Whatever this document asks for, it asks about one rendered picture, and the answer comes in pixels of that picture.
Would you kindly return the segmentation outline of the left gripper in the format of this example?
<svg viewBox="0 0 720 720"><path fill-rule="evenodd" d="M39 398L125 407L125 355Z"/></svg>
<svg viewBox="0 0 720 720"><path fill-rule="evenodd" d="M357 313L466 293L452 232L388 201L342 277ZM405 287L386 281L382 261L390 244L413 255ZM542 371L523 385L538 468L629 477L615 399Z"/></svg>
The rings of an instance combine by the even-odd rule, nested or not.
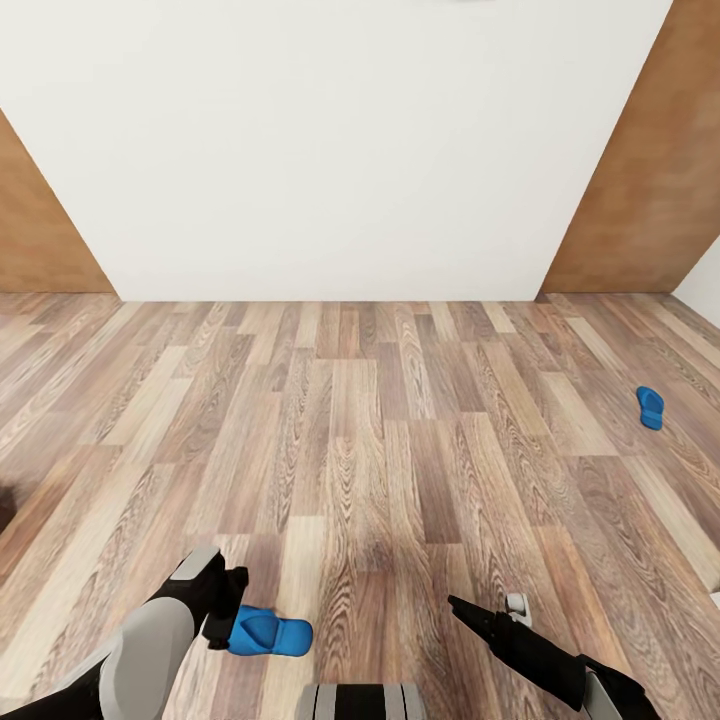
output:
<svg viewBox="0 0 720 720"><path fill-rule="evenodd" d="M221 651L230 647L231 637L236 617L241 606L245 587L248 585L249 573L246 568L227 569L233 581L233 592L226 605L216 611L209 611L201 633L209 639L209 649Z"/></svg>

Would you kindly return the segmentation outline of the robot trunk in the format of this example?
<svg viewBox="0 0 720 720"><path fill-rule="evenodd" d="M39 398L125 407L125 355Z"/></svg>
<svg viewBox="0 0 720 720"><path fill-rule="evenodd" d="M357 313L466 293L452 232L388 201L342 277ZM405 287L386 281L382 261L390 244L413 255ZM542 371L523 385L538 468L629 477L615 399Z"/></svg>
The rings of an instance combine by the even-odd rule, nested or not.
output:
<svg viewBox="0 0 720 720"><path fill-rule="evenodd" d="M306 684L293 720L427 720L415 684Z"/></svg>

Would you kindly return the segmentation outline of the sandal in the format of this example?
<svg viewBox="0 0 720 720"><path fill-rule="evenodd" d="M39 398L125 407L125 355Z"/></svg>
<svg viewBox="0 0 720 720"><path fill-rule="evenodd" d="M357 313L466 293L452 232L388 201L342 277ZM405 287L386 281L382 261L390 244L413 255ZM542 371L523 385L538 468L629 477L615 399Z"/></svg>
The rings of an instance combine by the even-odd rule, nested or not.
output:
<svg viewBox="0 0 720 720"><path fill-rule="evenodd" d="M311 648L313 628L308 621L279 619L272 611L241 605L230 639L229 653L305 656Z"/></svg>
<svg viewBox="0 0 720 720"><path fill-rule="evenodd" d="M641 404L641 423L653 431L662 428L663 398L650 387L639 387L637 397Z"/></svg>

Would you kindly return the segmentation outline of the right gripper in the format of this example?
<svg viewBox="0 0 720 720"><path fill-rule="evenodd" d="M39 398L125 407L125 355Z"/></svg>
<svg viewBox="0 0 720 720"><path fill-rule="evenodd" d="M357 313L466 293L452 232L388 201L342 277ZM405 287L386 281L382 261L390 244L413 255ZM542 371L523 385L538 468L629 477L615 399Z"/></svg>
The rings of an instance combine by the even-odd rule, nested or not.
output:
<svg viewBox="0 0 720 720"><path fill-rule="evenodd" d="M493 655L548 691L553 670L555 644L514 622L505 611L487 611L454 595L448 596L452 612L488 644Z"/></svg>

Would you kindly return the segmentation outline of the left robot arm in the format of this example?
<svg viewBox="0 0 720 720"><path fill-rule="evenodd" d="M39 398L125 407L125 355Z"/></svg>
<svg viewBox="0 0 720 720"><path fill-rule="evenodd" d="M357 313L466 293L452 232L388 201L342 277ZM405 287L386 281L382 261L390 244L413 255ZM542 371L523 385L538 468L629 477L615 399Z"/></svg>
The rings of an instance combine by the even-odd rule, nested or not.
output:
<svg viewBox="0 0 720 720"><path fill-rule="evenodd" d="M192 642L230 647L249 573L225 569L221 548L196 548L51 695L0 720L162 720Z"/></svg>

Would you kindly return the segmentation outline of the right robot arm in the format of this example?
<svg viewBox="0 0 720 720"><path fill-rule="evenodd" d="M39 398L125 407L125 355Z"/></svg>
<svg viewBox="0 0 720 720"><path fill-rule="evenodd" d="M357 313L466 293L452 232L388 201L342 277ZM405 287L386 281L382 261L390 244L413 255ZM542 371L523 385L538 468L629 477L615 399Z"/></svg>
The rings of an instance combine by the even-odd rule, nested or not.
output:
<svg viewBox="0 0 720 720"><path fill-rule="evenodd" d="M576 657L531 631L526 593L509 593L506 611L487 611L454 595L452 612L488 644L493 655L591 720L661 720L645 688L586 654Z"/></svg>

